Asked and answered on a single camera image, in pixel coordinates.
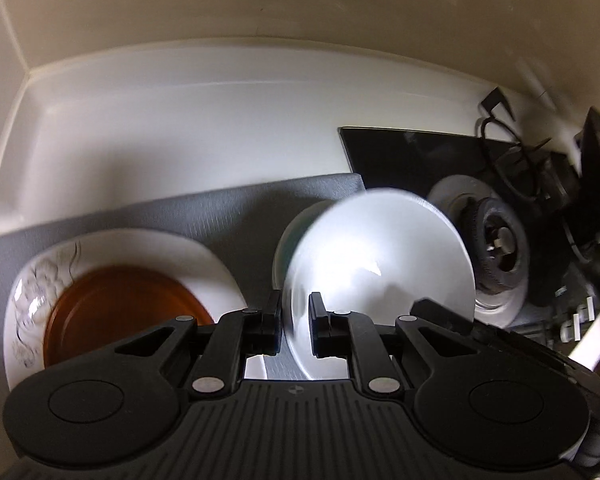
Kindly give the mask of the white bowl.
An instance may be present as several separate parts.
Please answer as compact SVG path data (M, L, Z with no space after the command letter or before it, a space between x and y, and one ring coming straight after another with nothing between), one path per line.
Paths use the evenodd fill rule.
M309 206L286 227L274 254L286 341L309 379L347 377L340 358L312 352L309 296L330 312L360 312L391 325L430 299L466 321L475 317L474 271L452 222L433 204L380 188Z

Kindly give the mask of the grey textured mat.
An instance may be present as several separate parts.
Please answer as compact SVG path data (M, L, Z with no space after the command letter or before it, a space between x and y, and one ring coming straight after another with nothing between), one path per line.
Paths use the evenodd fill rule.
M234 276L247 304L261 307L270 296L274 250L288 223L321 200L342 200L364 190L358 174L328 174L153 200L0 236L0 375L10 286L23 265L50 246L121 228L185 236L214 252Z

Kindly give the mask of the orange round plate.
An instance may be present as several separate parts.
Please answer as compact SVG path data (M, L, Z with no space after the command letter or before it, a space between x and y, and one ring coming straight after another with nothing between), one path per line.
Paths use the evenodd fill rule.
M152 326L190 315L212 317L174 278L139 266L106 266L78 278L58 298L46 323L47 367L131 337Z

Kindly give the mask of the black glass gas stove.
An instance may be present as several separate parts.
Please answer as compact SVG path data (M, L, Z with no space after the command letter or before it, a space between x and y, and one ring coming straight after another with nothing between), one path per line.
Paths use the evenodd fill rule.
M347 159L366 188L400 188L426 198L452 174L466 174L494 189L513 208L530 249L529 283L514 330L565 352L583 339L600 314L600 242L582 262L551 216L521 200L494 169L514 142L415 130L343 128Z

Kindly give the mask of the black pan support grate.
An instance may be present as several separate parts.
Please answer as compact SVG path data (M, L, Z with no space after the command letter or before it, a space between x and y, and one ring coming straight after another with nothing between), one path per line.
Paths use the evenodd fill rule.
M479 103L486 113L479 122L479 138L484 140L486 129L496 125L514 141L509 152L495 159L494 169L510 192L551 216L564 229L576 258L588 262L588 252L600 242L600 112L590 108L576 136L580 166L575 167L566 155L545 151L546 141L524 144L509 125L496 118L494 110L499 105L507 114L513 113L499 88Z

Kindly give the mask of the white floral square plate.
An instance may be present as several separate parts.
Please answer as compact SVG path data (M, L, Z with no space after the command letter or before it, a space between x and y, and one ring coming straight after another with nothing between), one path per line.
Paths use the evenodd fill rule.
M173 278L201 301L215 322L247 307L227 267L196 240L144 229L70 238L34 256L12 284L3 330L9 388L44 368L43 337L61 294L81 276L106 266L140 266Z

